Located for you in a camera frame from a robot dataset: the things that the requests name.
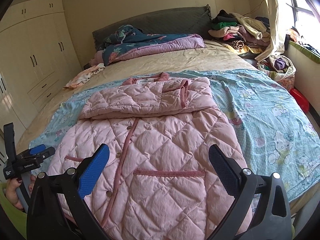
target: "headboard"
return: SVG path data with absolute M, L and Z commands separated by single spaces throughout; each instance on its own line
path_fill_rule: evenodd
M 134 16 L 92 33 L 96 50 L 104 38 L 115 33 L 122 25 L 130 24 L 145 34 L 199 34 L 203 39 L 211 40 L 208 30 L 212 18 L 210 6 L 186 7 L 160 10 Z

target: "pink quilted jacket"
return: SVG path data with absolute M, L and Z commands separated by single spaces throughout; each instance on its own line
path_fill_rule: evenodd
M 233 197 L 209 162 L 217 144 L 246 167 L 206 77 L 170 78 L 94 93 L 61 141 L 48 174 L 64 173 L 100 144 L 110 159 L 84 199 L 114 239 L 206 239 Z M 71 216 L 64 198 L 64 212 Z M 247 229 L 251 209 L 239 230 Z

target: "cable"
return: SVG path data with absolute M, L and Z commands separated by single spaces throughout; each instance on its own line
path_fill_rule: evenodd
M 249 13 L 252 13 L 252 12 L 255 12 L 255 11 L 257 11 L 257 10 L 259 10 L 260 9 L 260 6 L 262 5 L 262 3 L 263 3 L 263 1 L 264 0 L 262 0 L 262 2 L 259 4 L 259 5 L 257 5 L 251 12 L 248 12 L 248 13 L 246 13 L 246 14 L 244 14 L 243 16 L 245 16 L 245 15 L 247 15 L 247 14 L 249 14 Z

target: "red object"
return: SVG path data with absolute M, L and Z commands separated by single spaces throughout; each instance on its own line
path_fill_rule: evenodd
M 309 112 L 309 101 L 295 88 L 290 90 L 290 95 L 297 101 L 303 112 Z

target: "beige bed sheet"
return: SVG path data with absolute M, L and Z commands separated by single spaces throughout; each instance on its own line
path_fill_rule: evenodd
M 51 101 L 40 111 L 30 126 L 23 133 L 18 145 L 17 152 L 22 152 L 29 147 L 30 141 L 39 137 L 49 124 L 51 117 L 73 94 L 83 90 L 102 85 L 107 82 L 129 78 L 136 75 L 144 75 L 158 72 L 180 72 L 183 70 L 232 70 L 232 69 L 255 69 L 242 58 L 232 53 L 222 45 L 214 41 L 204 41 L 206 48 L 187 49 L 174 52 L 166 52 L 156 55 L 143 56 L 127 61 L 120 61 L 109 65 L 104 71 L 93 76 L 89 82 L 75 90 L 61 90 Z M 309 201 L 319 183 L 291 203 L 292 214 L 297 212 Z

